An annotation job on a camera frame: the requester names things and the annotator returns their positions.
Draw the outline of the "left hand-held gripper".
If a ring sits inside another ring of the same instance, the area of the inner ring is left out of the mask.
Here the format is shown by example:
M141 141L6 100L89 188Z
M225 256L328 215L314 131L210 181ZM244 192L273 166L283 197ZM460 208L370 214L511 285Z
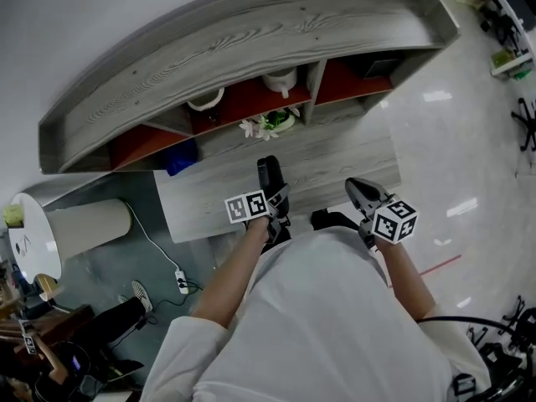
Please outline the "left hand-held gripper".
M269 241L277 241L281 231L291 225L288 212L284 207L288 203L290 186L285 183L269 198L262 190L243 193L233 198L227 198L224 203L231 224L247 224L252 219L266 217Z

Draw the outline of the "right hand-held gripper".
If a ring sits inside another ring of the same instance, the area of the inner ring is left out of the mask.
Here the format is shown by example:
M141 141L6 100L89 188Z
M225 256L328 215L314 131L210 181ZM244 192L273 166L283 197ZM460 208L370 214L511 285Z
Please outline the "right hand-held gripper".
M347 178L344 187L364 216L358 233L369 249L376 245L375 238L397 245L414 234L419 212L411 204L364 178Z

